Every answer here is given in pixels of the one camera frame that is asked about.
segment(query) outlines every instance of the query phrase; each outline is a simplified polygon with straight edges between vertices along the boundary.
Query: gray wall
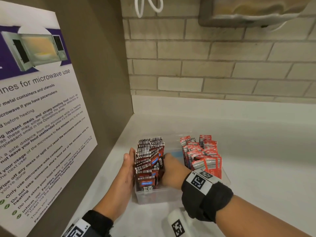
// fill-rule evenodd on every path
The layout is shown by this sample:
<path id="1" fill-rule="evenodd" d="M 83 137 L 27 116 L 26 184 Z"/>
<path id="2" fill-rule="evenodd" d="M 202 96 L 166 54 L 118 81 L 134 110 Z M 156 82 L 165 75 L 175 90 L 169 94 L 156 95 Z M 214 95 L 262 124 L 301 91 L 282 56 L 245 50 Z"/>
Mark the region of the gray wall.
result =
<path id="1" fill-rule="evenodd" d="M 98 142 L 28 235 L 60 237 L 133 114 L 121 4 L 120 0 L 4 1 L 56 12 Z M 0 236 L 7 236 L 3 231 Z"/>

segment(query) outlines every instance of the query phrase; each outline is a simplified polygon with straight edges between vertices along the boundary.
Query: wrist strap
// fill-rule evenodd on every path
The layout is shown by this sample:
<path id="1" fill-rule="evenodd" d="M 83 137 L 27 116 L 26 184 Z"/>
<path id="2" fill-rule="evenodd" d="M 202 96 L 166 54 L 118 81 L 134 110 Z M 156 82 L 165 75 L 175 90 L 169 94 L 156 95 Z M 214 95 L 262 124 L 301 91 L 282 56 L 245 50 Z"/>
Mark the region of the wrist strap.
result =
<path id="1" fill-rule="evenodd" d="M 191 172 L 182 184 L 182 203 L 188 215 L 200 221 L 216 223 L 216 212 L 233 197 L 232 190 L 222 181 L 203 171 Z"/>

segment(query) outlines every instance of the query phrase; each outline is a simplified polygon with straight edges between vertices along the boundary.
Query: right hand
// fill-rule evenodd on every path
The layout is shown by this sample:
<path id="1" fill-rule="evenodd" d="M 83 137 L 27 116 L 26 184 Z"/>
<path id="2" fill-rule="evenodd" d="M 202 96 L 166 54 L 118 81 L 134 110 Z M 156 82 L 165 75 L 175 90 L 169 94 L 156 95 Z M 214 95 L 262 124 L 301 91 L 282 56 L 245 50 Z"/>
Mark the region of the right hand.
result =
<path id="1" fill-rule="evenodd" d="M 182 183 L 191 170 L 181 164 L 170 153 L 165 154 L 164 165 L 165 173 L 162 177 L 162 184 L 181 190 Z"/>

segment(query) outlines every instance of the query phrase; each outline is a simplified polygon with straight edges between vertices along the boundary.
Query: left hand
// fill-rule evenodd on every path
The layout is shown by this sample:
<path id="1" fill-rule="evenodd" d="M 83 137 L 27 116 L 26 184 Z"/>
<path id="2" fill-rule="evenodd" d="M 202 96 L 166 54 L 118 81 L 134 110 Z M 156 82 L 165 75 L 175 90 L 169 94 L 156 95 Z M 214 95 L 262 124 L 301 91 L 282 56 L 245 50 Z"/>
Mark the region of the left hand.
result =
<path id="1" fill-rule="evenodd" d="M 124 154 L 123 164 L 109 190 L 93 210 L 110 218 L 113 222 L 120 217 L 132 196 L 134 187 L 135 150 Z"/>

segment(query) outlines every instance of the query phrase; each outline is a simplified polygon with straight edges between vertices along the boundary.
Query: plastic bin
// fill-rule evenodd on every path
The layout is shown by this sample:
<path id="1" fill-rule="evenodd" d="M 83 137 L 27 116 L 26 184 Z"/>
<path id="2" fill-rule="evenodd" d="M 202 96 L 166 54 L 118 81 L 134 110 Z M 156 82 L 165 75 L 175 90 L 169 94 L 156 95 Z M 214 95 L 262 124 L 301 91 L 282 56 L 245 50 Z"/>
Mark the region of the plastic bin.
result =
<path id="1" fill-rule="evenodd" d="M 180 137 L 191 135 L 198 140 L 199 135 L 186 133 L 186 134 L 166 134 L 166 135 L 150 135 L 142 138 L 152 138 L 156 136 L 161 136 L 162 140 L 165 142 L 165 151 L 164 153 L 171 153 L 176 157 L 182 164 L 183 153 L 180 145 Z M 222 168 L 222 181 L 225 185 L 230 186 L 230 180 L 227 177 L 224 169 Z M 163 203 L 163 202 L 173 202 L 181 200 L 182 191 L 176 190 L 173 188 L 168 188 L 163 186 L 161 183 L 157 186 L 158 188 L 150 191 L 140 191 L 138 185 L 135 184 L 135 193 L 137 196 L 137 201 L 139 204 L 152 204 L 152 203 Z"/>

